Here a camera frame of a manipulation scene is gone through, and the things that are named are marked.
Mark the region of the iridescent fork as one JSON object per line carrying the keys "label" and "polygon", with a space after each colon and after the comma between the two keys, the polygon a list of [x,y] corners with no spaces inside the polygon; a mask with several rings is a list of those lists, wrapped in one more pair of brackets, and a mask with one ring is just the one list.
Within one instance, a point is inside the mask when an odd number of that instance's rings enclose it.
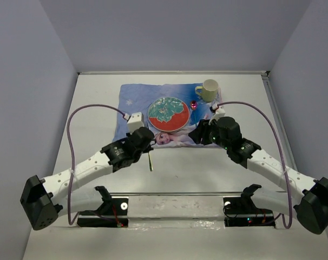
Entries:
{"label": "iridescent fork", "polygon": [[[147,129],[149,129],[148,123],[146,121],[144,122],[144,124],[145,124],[145,127]],[[151,156],[150,156],[150,150],[148,151],[148,162],[149,162],[149,170],[151,172],[153,172],[153,163],[152,163],[152,159],[151,159]]]}

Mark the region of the gold spoon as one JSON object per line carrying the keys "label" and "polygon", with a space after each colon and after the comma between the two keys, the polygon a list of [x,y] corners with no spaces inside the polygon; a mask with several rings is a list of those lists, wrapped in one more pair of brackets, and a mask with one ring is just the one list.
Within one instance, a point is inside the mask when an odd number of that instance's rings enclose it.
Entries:
{"label": "gold spoon", "polygon": [[195,100],[192,100],[190,102],[190,107],[191,107],[191,110],[192,110],[192,117],[194,118],[194,121],[196,121],[195,111],[196,111],[196,108],[197,108],[197,102]]}

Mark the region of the red and teal plate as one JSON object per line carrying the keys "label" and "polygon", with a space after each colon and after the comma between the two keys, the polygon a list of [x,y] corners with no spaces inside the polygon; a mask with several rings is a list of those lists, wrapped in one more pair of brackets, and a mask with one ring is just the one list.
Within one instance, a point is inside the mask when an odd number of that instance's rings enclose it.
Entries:
{"label": "red and teal plate", "polygon": [[147,117],[154,128],[161,132],[176,132],[189,123],[187,104],[175,97],[161,97],[148,108]]}

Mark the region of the blue princess print cloth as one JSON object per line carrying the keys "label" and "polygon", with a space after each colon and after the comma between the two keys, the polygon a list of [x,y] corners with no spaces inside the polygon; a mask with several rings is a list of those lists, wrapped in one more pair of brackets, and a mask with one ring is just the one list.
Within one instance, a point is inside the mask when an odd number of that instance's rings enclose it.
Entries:
{"label": "blue princess print cloth", "polygon": [[[202,84],[124,84],[121,86],[119,93],[118,109],[129,115],[136,112],[141,112],[143,114],[144,121],[148,123],[149,129],[155,135],[155,148],[193,147],[195,146],[195,143],[188,136],[188,133],[198,126],[200,120],[210,119],[212,116],[210,106],[222,101],[221,90],[219,90],[216,98],[212,102],[206,103],[195,93],[195,87],[200,85]],[[189,123],[176,132],[161,132],[157,130],[152,126],[147,117],[149,106],[157,99],[164,97],[178,98],[185,102],[189,108]],[[197,108],[195,111],[196,121],[194,121],[194,118],[192,117],[192,110],[190,107],[190,102],[192,100],[197,102]]]}

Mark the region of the pale yellow mug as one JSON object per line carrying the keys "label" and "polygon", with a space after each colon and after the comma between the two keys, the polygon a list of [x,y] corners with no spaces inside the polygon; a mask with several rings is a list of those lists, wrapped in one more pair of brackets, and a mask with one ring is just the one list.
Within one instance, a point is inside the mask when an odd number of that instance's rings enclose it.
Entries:
{"label": "pale yellow mug", "polygon": [[212,102],[219,91],[219,84],[216,80],[205,80],[202,85],[195,87],[195,93],[199,95],[206,103]]}

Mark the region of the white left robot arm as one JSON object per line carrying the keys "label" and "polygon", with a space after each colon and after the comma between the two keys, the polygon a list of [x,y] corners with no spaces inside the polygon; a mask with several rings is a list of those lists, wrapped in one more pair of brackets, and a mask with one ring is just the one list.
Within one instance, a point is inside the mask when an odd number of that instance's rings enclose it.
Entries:
{"label": "white left robot arm", "polygon": [[37,175],[27,179],[20,204],[31,227],[37,231],[51,225],[60,213],[67,213],[68,202],[64,203],[63,199],[70,198],[72,191],[138,162],[143,153],[152,150],[152,141],[154,133],[140,127],[125,138],[102,147],[74,170],[68,169],[42,179]]}

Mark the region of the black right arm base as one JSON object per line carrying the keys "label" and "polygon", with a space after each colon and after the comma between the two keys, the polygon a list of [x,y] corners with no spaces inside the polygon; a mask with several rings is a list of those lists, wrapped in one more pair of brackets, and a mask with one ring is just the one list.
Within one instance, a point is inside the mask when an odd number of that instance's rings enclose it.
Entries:
{"label": "black right arm base", "polygon": [[260,209],[255,206],[251,198],[254,193],[261,189],[258,184],[246,187],[238,197],[223,198],[224,224],[230,227],[275,227],[276,217],[268,209]]}

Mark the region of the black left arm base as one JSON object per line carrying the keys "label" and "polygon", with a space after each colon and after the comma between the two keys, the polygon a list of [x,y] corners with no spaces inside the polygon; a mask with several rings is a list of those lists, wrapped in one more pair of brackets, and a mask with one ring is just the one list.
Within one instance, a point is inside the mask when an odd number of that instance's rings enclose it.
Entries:
{"label": "black left arm base", "polygon": [[128,197],[112,197],[104,186],[94,188],[102,203],[96,210],[85,210],[79,214],[77,226],[83,228],[127,228]]}

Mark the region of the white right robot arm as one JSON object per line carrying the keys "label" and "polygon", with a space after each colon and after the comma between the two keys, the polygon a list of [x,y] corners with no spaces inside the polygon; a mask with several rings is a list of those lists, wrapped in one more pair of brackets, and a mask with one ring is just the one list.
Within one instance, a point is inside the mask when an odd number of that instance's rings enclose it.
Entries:
{"label": "white right robot arm", "polygon": [[284,213],[295,218],[308,231],[321,234],[328,227],[328,179],[314,179],[281,164],[258,144],[242,136],[239,124],[229,116],[200,120],[189,137],[202,145],[216,144],[243,168],[258,173],[287,192]]}

